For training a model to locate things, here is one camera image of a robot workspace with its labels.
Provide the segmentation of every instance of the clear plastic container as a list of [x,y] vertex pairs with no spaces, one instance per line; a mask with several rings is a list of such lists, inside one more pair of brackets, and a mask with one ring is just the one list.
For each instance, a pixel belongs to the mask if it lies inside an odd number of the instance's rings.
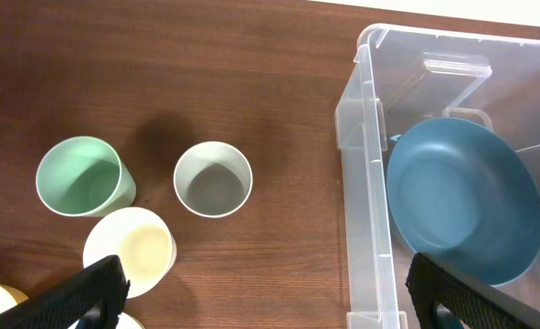
[[[419,328],[412,254],[390,235],[388,146],[414,124],[461,117],[510,144],[540,189],[540,40],[377,24],[357,43],[336,108],[350,275],[348,328]],[[540,254],[501,291],[540,310]]]

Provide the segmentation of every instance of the wooden table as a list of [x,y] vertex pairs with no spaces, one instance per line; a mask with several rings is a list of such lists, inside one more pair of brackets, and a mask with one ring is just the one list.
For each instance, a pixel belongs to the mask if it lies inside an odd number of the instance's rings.
[[[178,248],[126,312],[155,328],[345,328],[334,108],[376,22],[540,38],[540,28],[290,1],[0,1],[0,283],[36,295],[81,268],[98,218],[63,218],[37,165],[75,135],[113,145]],[[171,173],[190,145],[247,156],[238,213],[198,218]]]

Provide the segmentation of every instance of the plastic bin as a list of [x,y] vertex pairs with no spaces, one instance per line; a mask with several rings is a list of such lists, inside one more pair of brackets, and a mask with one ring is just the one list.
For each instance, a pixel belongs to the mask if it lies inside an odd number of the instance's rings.
[[[348,328],[418,328],[405,281],[412,254],[390,236],[386,161],[394,136],[432,117],[500,135],[540,189],[540,41],[377,24],[357,42],[336,108],[350,275]],[[540,254],[501,291],[540,310]]]

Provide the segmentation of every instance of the green cup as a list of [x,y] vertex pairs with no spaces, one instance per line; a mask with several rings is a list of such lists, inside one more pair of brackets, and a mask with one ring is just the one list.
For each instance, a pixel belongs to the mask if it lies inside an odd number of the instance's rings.
[[135,199],[135,183],[117,152],[89,136],[50,149],[38,166],[36,189],[48,209],[69,217],[103,217]]

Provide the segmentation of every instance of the brown wooden surface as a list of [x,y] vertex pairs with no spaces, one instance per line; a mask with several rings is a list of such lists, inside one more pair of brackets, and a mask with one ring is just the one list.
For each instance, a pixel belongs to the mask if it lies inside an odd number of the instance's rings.
[[[159,214],[172,270],[126,312],[154,328],[345,328],[350,309],[334,108],[376,22],[540,38],[540,28],[289,1],[0,1],[0,283],[35,295],[81,267],[98,218],[37,198],[44,153],[93,135]],[[229,218],[189,213],[171,173],[198,142],[254,173]]]

